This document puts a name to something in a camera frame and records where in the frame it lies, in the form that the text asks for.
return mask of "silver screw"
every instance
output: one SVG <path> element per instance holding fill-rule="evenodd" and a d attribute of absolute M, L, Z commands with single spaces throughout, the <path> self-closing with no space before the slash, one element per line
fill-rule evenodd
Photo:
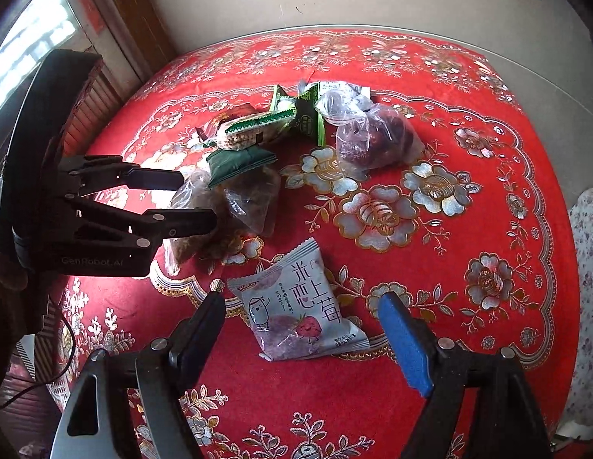
<path fill-rule="evenodd" d="M 152 350 L 163 350 L 167 346 L 167 339 L 154 339 L 150 346 Z"/>
<path fill-rule="evenodd" d="M 447 337 L 438 339 L 437 343 L 443 350 L 452 350 L 456 346 L 456 344 L 454 343 L 454 340 L 449 339 Z"/>
<path fill-rule="evenodd" d="M 503 347 L 500 350 L 500 355 L 502 355 L 503 358 L 514 358 L 516 356 L 516 352 L 514 352 L 512 348 Z"/>
<path fill-rule="evenodd" d="M 105 351 L 103 350 L 97 350 L 90 356 L 91 360 L 101 360 L 103 357 L 105 357 Z"/>

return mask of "strawberry illustration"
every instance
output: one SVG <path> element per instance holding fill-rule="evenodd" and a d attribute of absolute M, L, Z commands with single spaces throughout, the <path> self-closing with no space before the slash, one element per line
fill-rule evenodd
<path fill-rule="evenodd" d="M 305 316 L 301 319 L 299 324 L 296 325 L 295 331 L 300 337 L 307 337 L 307 341 L 311 343 L 311 339 L 318 339 L 322 333 L 322 328 L 315 317 Z"/>

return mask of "floral fabric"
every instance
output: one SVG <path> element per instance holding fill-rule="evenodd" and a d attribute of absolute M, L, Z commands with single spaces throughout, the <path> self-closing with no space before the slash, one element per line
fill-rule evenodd
<path fill-rule="evenodd" d="M 426 149 L 411 166 L 341 173 L 334 131 L 269 145 L 282 175 L 273 236 L 236 232 L 167 276 L 163 251 L 145 278 L 71 278 L 63 310 L 77 327 L 77 360 L 54 393 L 61 403 L 91 350 L 134 351 L 170 334 L 210 289 L 227 317 L 197 387 L 181 400 L 210 459 L 397 457 L 423 400 L 396 366 L 377 317 L 395 292 L 437 336 L 494 353 L 511 346 L 549 429 L 564 408 L 577 345 L 577 265 L 564 201 L 528 119 L 485 58 L 442 41 L 360 29 L 306 29 L 234 39 L 172 62 L 101 133 L 91 153 L 143 167 L 205 167 L 197 128 L 243 103 L 268 108 L 273 85 L 300 79 L 372 88 L 408 116 Z M 97 195 L 134 212 L 163 208 L 164 191 Z M 269 267 L 309 237 L 342 314 L 368 334 L 366 352 L 270 363 L 244 323 L 227 278 Z M 63 332 L 57 364 L 71 340 Z M 553 376 L 554 385 L 550 385 Z M 137 392 L 134 427 L 155 457 Z M 467 398 L 465 409 L 473 402 Z M 469 415 L 448 451 L 459 457 Z"/>
<path fill-rule="evenodd" d="M 581 310 L 579 345 L 562 422 L 593 425 L 593 188 L 584 191 L 569 212 L 577 263 Z"/>

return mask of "window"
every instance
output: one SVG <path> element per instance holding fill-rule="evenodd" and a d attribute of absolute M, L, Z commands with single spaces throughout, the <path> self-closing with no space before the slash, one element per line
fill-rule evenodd
<path fill-rule="evenodd" d="M 0 108 L 41 59 L 78 27 L 66 0 L 31 1 L 0 48 Z"/>

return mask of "black and green package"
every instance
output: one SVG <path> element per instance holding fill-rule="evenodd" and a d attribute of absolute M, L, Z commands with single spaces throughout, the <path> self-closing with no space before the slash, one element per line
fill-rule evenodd
<path fill-rule="evenodd" d="M 289 96 L 280 85 L 276 85 L 273 90 L 270 110 L 283 110 L 282 107 L 286 107 L 285 102 L 294 104 L 297 114 L 290 123 L 290 128 L 315 139 L 318 146 L 324 146 L 326 144 L 324 120 L 316 110 L 319 93 L 319 83 L 315 83 L 297 97 Z"/>
<path fill-rule="evenodd" d="M 277 156 L 258 145 L 252 145 L 243 150 L 216 150 L 207 157 L 212 179 L 208 183 L 210 188 L 219 185 L 238 174 L 252 169 L 272 164 Z"/>

